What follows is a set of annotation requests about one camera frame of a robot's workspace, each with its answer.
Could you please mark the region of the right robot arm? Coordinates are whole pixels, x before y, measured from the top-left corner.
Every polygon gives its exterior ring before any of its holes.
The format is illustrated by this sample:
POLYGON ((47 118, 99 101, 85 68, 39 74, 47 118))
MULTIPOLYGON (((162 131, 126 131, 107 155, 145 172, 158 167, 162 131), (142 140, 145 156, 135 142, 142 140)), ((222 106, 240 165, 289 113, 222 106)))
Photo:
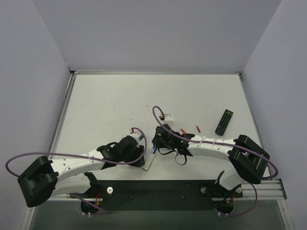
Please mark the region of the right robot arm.
POLYGON ((243 182, 260 184, 266 171, 269 154, 246 135, 235 139, 212 139, 194 134, 180 134, 167 124, 158 126, 152 140, 158 149, 168 149, 187 157, 204 156, 228 161, 229 170, 222 170, 216 183, 231 191, 243 182))

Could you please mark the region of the white remote control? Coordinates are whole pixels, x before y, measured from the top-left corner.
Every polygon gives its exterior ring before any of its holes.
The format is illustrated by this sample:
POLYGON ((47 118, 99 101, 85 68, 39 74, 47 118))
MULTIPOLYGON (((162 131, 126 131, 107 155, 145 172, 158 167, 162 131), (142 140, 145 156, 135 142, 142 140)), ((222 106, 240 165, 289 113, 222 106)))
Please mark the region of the white remote control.
POLYGON ((156 155, 156 153, 155 154, 151 154, 151 152, 150 152, 150 154, 147 156, 147 160, 145 161, 145 164, 142 167, 142 170, 144 170, 146 172, 149 170, 149 168, 152 165, 152 162, 153 162, 153 160, 155 158, 155 155, 156 155))

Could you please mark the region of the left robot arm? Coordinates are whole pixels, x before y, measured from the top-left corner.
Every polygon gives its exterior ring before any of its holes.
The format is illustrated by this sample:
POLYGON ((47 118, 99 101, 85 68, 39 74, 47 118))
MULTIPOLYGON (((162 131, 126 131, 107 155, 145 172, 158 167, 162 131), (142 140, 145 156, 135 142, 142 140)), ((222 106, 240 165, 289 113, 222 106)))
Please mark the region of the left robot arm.
POLYGON ((143 139, 143 134, 135 132, 119 142, 111 142, 75 157, 66 156, 53 160, 47 156, 38 157, 17 179, 26 205, 36 207, 52 196, 68 193, 95 196, 98 193, 98 184, 91 180, 85 181, 82 187, 72 181, 65 185, 64 181, 79 174, 117 165, 143 166, 146 148, 140 144, 143 139))

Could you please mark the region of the blue AAA battery pair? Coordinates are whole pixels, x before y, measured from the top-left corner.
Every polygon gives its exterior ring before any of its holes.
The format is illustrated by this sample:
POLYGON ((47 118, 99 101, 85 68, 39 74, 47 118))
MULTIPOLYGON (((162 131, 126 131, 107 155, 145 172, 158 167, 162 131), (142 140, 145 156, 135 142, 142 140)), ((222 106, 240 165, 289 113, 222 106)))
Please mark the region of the blue AAA battery pair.
POLYGON ((155 154, 157 152, 158 148, 157 147, 153 147, 152 148, 152 151, 151 151, 151 154, 155 154))

